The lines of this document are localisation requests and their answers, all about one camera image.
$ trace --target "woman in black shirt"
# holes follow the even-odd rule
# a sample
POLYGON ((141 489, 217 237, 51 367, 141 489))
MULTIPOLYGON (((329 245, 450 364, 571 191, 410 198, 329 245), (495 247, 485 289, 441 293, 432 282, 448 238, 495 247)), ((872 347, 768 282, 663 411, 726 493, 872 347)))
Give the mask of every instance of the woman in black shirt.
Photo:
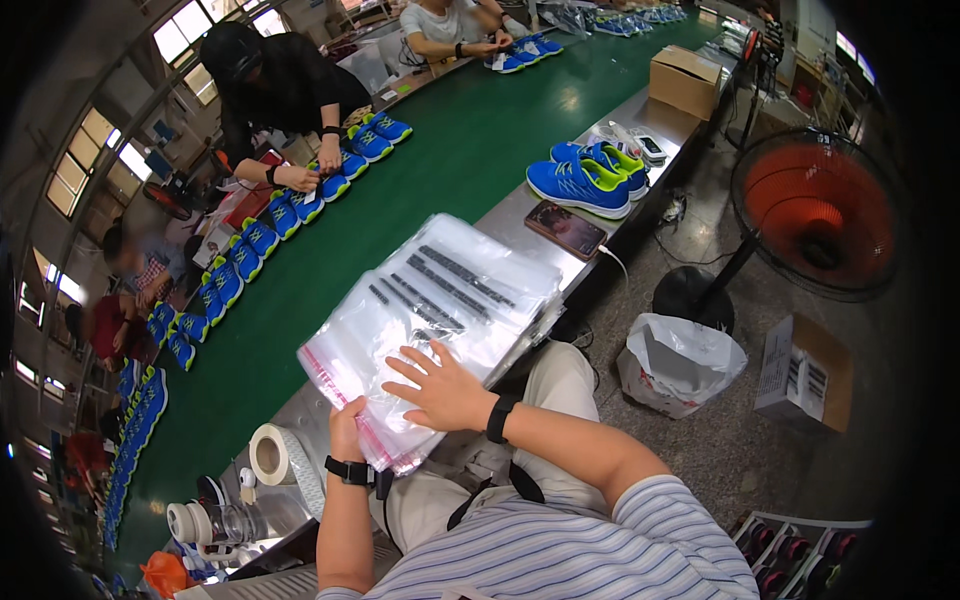
POLYGON ((225 21, 206 34, 200 60, 220 93, 227 160, 237 177, 308 192, 317 187, 320 175, 340 168, 342 119, 369 105, 370 94, 347 70, 321 56, 307 37, 263 37, 225 21), (265 128, 319 134, 320 175, 253 160, 252 133, 265 128))

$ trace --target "orange bag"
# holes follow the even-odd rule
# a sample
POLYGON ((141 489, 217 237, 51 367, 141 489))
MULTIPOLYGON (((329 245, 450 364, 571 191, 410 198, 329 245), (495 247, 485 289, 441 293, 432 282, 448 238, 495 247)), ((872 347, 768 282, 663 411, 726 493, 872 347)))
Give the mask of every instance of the orange bag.
POLYGON ((146 564, 140 566, 143 578, 150 587, 164 598, 174 597, 174 592, 191 588, 193 583, 186 575, 180 558, 166 552, 154 552, 146 564))

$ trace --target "shoe rack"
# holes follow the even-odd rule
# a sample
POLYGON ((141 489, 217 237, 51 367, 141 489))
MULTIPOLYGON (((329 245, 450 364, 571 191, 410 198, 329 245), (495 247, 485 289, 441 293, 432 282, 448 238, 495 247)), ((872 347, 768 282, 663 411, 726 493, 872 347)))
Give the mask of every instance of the shoe rack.
POLYGON ((730 531, 761 600, 816 600, 833 583, 871 521, 825 521, 752 511, 730 531))

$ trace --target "roll of labels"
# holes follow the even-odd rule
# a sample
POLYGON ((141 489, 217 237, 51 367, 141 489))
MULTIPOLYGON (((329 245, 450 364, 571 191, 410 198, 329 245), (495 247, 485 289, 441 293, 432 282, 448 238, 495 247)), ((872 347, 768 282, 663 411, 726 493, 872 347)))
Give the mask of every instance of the roll of labels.
POLYGON ((326 502, 324 486, 292 431, 272 423, 257 427, 250 440, 250 464, 260 483, 300 486, 307 509, 320 520, 326 502))

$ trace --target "blue striped shirt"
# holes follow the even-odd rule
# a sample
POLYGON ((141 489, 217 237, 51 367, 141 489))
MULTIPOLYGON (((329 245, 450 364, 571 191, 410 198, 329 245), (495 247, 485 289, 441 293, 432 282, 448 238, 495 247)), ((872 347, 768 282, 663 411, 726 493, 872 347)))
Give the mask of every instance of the blue striped shirt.
MULTIPOLYGON (((519 496, 470 511, 452 531, 403 557, 363 598, 440 598, 473 587, 507 598, 758 598, 730 537, 672 475, 620 496, 612 518, 557 495, 519 496)), ((357 600, 346 588, 317 600, 357 600)))

